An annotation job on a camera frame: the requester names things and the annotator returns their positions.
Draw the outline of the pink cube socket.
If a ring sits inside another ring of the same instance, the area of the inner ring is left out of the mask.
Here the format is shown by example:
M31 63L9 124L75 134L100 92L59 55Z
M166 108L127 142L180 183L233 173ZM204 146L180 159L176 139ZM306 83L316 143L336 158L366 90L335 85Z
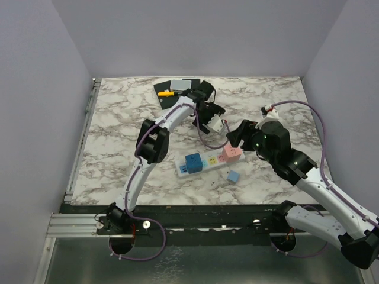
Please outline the pink cube socket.
M226 163L238 161L241 155L242 150L239 147L232 147L230 144L226 144L223 147L222 156Z

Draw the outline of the white multicolour power strip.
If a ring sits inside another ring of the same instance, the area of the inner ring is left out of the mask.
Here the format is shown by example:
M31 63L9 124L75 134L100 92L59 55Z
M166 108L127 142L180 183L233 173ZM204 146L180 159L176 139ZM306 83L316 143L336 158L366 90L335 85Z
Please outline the white multicolour power strip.
M212 151L208 151L205 153L199 153L198 155L200 156L201 161L203 163L201 171L190 173L187 169L186 160L185 160L185 158L183 158L181 160L179 159L179 160L175 161L174 173L179 178L186 178L187 176L190 176L190 175L192 175L192 176L198 175L202 172L209 172L212 170L231 166L233 164L236 164L236 163L239 163L239 162L242 162L245 160L245 154L242 153L238 160L236 160L234 162L226 162L223 158L221 149L212 150Z

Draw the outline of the light blue plug adapter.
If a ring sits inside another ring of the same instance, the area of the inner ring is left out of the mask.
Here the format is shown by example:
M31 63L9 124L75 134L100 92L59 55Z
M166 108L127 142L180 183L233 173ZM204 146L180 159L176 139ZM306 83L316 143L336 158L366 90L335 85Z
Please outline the light blue plug adapter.
M235 172L233 170L231 170L229 173L228 173L228 176L227 176L227 181L232 183L232 184L235 184L239 181L239 178L240 178L240 174L238 172Z

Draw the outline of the dark blue cube socket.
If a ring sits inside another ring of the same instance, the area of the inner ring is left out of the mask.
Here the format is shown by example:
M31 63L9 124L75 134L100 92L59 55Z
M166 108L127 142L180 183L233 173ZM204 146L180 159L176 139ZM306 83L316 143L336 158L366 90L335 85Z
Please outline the dark blue cube socket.
M199 153L185 156L185 163L189 174L197 173L203 170L203 162Z

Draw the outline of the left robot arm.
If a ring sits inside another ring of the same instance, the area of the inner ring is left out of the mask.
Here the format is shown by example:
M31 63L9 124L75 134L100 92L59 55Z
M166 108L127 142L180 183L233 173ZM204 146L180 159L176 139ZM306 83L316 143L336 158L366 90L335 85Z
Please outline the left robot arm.
M225 109L210 101L216 95L214 86L202 81L197 87L179 95L177 102L155 120L143 121L134 152L133 169L124 189L105 214L112 229L125 233L131 225L131 212L136 207L139 193L154 167L162 162L169 150L171 132L187 117L194 116L192 123L199 133L220 133L225 127L221 115Z

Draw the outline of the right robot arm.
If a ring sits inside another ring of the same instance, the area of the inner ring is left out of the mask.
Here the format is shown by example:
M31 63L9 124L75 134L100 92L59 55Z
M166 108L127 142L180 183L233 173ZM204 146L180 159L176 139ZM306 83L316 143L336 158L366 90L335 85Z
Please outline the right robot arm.
M326 178L307 154L292 148L290 133L280 122L256 125L243 120L229 132L232 147L256 152L279 177L310 195L332 216L327 219L285 201L272 216L273 227L308 232L334 245L354 266L368 269L378 257L378 216Z

